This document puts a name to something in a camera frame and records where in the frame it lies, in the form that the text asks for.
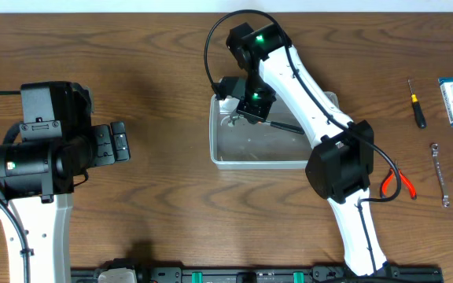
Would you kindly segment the clear plastic container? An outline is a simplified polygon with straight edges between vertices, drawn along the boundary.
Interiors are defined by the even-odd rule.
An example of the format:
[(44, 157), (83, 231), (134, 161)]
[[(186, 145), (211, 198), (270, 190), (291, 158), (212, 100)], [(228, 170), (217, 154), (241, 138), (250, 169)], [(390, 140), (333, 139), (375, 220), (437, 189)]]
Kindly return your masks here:
[(304, 134), (251, 124), (236, 113), (239, 100), (211, 99), (209, 148), (220, 170), (303, 169), (311, 155)]

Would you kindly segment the yellow black screwdriver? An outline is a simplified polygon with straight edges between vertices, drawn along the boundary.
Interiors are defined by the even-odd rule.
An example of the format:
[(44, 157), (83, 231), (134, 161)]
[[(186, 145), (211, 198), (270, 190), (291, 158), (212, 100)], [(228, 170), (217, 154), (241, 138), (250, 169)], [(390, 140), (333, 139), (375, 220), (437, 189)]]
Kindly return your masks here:
[(411, 92), (411, 105), (414, 111), (414, 120), (420, 129), (425, 129), (427, 127), (427, 122), (425, 120), (422, 107), (420, 106), (420, 102), (418, 101), (418, 98), (414, 93), (413, 87), (411, 85), (411, 79), (407, 80), (407, 84)]

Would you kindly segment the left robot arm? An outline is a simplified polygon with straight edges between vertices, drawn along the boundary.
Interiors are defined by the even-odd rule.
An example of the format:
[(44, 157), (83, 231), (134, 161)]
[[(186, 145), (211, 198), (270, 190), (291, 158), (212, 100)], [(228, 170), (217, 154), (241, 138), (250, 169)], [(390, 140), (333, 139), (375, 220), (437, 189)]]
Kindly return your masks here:
[(123, 122), (65, 137), (52, 123), (22, 124), (20, 143), (0, 145), (0, 221), (11, 282), (70, 282), (69, 223), (88, 169), (131, 158)]

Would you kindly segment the small claw hammer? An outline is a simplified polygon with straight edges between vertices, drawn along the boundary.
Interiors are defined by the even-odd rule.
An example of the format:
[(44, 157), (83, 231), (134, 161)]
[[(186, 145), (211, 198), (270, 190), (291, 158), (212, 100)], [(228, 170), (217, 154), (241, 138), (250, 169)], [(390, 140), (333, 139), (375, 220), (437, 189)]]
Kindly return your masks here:
[[(238, 114), (230, 115), (229, 116), (229, 121), (227, 122), (227, 125), (229, 127), (234, 127), (235, 123), (238, 120), (240, 120), (240, 119), (246, 119), (247, 121), (249, 121), (247, 118), (245, 118), (242, 115), (238, 115)], [(304, 132), (302, 127), (290, 125), (290, 124), (287, 124), (287, 123), (281, 123), (281, 122), (275, 122), (275, 121), (264, 121), (264, 122), (260, 122), (260, 121), (256, 122), (255, 121), (254, 124), (264, 124), (264, 125), (267, 125), (267, 126), (279, 129), (279, 130), (288, 131), (288, 132), (291, 132), (291, 133), (294, 133), (294, 134), (301, 134), (301, 135), (305, 134), (305, 132)]]

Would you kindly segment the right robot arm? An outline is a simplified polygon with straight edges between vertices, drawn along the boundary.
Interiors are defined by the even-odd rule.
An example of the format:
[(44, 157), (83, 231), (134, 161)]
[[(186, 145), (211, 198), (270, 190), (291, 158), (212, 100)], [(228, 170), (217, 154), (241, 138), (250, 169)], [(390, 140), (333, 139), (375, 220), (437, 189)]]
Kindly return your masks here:
[(247, 79), (223, 79), (217, 85), (221, 95), (236, 97), (237, 114), (250, 123), (266, 121), (276, 99), (282, 99), (310, 143), (305, 174), (333, 210), (348, 269), (359, 276), (376, 274), (387, 259), (369, 205), (377, 151), (371, 125), (354, 122), (325, 95), (276, 24), (259, 30), (241, 24), (230, 30), (226, 46)]

